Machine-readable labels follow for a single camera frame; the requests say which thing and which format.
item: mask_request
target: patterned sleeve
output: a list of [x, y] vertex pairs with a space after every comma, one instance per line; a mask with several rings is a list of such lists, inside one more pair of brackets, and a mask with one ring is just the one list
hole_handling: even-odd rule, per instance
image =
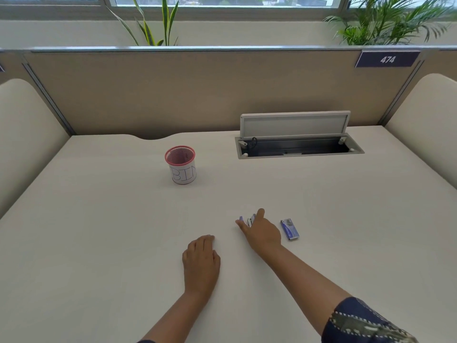
[[363, 301], [348, 297], [334, 310], [322, 333], [322, 343], [418, 343]]

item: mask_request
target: pen holder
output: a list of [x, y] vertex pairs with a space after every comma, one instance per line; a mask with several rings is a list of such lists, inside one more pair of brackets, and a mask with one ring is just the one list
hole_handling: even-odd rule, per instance
[[197, 177], [195, 150], [186, 145], [178, 145], [165, 153], [165, 161], [176, 184], [189, 184]]

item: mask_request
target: finger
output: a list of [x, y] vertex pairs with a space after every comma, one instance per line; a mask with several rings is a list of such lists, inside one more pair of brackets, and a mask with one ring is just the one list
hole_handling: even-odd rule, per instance
[[187, 251], [194, 252], [196, 244], [197, 244], [197, 240], [190, 242], [189, 245], [187, 246]]
[[203, 250], [205, 252], [211, 253], [213, 250], [213, 241], [214, 241], [214, 236], [207, 235], [205, 237], [205, 240], [203, 241]]
[[197, 238], [197, 242], [195, 243], [195, 251], [201, 252], [203, 251], [203, 242], [206, 236], [201, 236]]
[[246, 225], [246, 224], [244, 223], [243, 220], [235, 220], [235, 223], [239, 226], [239, 228], [241, 229], [241, 231], [243, 231], [243, 233], [244, 233], [245, 235], [248, 234], [248, 232], [249, 232], [249, 227], [248, 227], [248, 225]]
[[263, 219], [263, 216], [265, 215], [265, 210], [263, 208], [259, 208], [257, 211], [257, 214], [255, 215], [255, 219]]
[[213, 261], [214, 265], [219, 269], [221, 266], [221, 257], [215, 250], [213, 250]]

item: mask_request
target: white desk surface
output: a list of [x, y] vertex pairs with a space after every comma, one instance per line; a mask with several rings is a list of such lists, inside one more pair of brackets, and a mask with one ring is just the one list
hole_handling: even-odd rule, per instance
[[[183, 291], [181, 252], [222, 258], [188, 342], [317, 343], [234, 221], [257, 208], [283, 245], [420, 342], [455, 342], [457, 191], [381, 126], [362, 155], [239, 160], [237, 132], [72, 137], [0, 221], [0, 342], [139, 340]], [[165, 151], [197, 152], [174, 184]]]

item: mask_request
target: open flip-up lid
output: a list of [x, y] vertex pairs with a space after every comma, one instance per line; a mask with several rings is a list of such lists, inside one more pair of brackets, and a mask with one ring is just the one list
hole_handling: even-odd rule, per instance
[[350, 111], [256, 113], [240, 117], [240, 138], [340, 136]]

